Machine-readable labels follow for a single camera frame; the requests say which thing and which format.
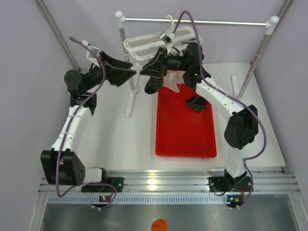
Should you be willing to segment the black striped sock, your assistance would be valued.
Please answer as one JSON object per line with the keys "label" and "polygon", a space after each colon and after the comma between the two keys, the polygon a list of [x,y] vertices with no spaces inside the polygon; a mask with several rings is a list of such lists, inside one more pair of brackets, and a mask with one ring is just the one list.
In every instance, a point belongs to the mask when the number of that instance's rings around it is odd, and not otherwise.
{"label": "black striped sock", "polygon": [[193,109],[197,112],[202,112],[206,108],[206,100],[202,97],[199,97],[199,96],[192,96],[191,98],[189,98],[185,102],[186,102],[186,105],[189,108],[191,108],[191,109]]}
{"label": "black striped sock", "polygon": [[158,92],[164,83],[164,79],[160,77],[150,77],[149,80],[147,81],[144,91],[147,94],[154,94]]}

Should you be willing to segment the pale pink sock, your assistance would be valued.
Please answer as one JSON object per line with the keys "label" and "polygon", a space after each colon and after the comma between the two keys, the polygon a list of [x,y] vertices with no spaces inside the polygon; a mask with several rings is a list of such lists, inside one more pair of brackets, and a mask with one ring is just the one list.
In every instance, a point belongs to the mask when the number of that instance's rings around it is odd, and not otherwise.
{"label": "pale pink sock", "polygon": [[163,86],[170,89],[174,93],[179,93],[180,87],[178,87],[178,84],[184,83],[184,73],[184,71],[167,71],[167,75],[164,77]]}

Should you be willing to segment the white clip sock hanger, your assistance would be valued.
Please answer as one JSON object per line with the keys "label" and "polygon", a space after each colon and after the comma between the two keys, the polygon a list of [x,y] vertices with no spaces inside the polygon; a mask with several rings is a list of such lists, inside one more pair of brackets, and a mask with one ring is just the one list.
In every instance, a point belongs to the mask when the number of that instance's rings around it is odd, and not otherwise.
{"label": "white clip sock hanger", "polygon": [[[176,28],[176,20],[171,15],[167,15],[165,19],[124,18],[124,21],[169,23],[170,29],[163,31],[175,34],[174,43],[170,50],[171,53],[175,53],[176,50],[183,51],[189,43],[197,41],[194,29],[189,26],[179,26]],[[123,49],[135,62],[144,64],[154,57],[159,47],[166,49],[165,43],[159,38],[161,32],[126,38],[123,41]]]}

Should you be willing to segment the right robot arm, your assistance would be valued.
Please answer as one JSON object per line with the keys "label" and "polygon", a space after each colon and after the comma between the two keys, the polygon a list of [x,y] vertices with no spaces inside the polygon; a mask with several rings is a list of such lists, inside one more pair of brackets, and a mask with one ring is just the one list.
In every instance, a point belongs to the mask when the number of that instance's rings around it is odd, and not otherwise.
{"label": "right robot arm", "polygon": [[159,47],[154,57],[143,66],[141,75],[149,76],[145,91],[148,94],[160,90],[157,85],[168,71],[182,71],[184,84],[196,95],[186,100],[186,105],[198,112],[205,109],[209,102],[227,121],[224,138],[230,146],[230,154],[225,168],[224,184],[230,191],[242,185],[246,177],[245,152],[255,140],[262,126],[254,105],[247,106],[225,93],[205,71],[202,65],[203,51],[198,43],[189,43],[183,55],[171,55],[166,48]]}

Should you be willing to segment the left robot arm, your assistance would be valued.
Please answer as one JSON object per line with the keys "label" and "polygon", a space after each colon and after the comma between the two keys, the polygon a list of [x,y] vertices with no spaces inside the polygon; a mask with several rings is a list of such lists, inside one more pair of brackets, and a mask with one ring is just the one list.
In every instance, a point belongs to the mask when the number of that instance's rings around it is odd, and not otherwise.
{"label": "left robot arm", "polygon": [[137,72],[132,69],[132,63],[114,59],[103,51],[99,57],[104,71],[92,64],[86,73],[72,69],[64,76],[70,92],[68,117],[56,142],[40,155],[48,184],[79,186],[92,183],[98,191],[106,190],[109,185],[103,168],[87,168],[77,155],[82,134],[97,106],[97,94],[89,90],[99,86],[104,79],[119,87]]}

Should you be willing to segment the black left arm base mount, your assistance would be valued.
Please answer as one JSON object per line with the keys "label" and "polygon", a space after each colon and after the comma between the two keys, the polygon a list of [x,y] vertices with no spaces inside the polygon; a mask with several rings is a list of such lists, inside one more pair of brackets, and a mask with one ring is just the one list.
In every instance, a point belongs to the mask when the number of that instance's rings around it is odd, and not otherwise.
{"label": "black left arm base mount", "polygon": [[82,186],[81,191],[84,193],[121,193],[123,191],[124,178],[108,177],[104,183],[89,183]]}

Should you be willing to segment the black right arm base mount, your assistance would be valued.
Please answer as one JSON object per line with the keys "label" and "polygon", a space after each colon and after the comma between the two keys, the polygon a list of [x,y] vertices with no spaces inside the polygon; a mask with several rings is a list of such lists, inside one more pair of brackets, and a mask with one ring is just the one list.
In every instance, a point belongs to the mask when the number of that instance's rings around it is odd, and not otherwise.
{"label": "black right arm base mount", "polygon": [[248,193],[252,189],[251,178],[243,177],[209,177],[209,190],[215,195],[222,196],[229,192],[245,192]]}

